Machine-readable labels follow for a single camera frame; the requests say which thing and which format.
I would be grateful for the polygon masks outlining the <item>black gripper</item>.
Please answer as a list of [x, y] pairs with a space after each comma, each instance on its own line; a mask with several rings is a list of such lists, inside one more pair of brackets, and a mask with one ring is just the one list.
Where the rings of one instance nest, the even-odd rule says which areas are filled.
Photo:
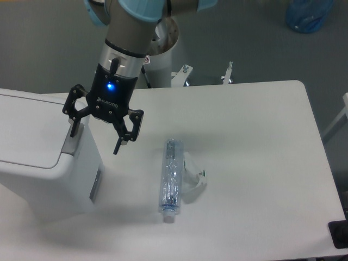
[[[113, 123], [119, 136], [114, 155], [117, 155], [120, 147], [127, 142], [136, 141], [144, 111], [129, 109], [129, 102], [137, 80], [137, 77], [128, 78], [111, 74], [103, 66], [98, 65], [89, 92], [80, 84], [72, 87], [62, 109], [62, 112], [69, 116], [69, 123], [72, 126], [70, 137], [74, 138], [77, 135], [81, 119], [92, 115], [107, 123]], [[76, 101], [82, 97], [86, 97], [88, 105], [77, 110]], [[133, 124], [131, 131], [127, 129], [123, 119], [126, 115]]]

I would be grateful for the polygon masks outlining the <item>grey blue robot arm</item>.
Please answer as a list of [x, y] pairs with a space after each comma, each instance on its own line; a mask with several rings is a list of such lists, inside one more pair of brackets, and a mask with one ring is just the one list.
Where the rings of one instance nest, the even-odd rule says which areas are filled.
[[108, 26], [102, 53], [90, 91], [77, 84], [63, 107], [77, 135], [82, 118], [92, 115], [111, 123], [120, 146], [135, 141], [143, 110], [129, 108], [146, 56], [159, 22], [172, 15], [211, 8], [216, 1], [86, 1], [92, 18]]

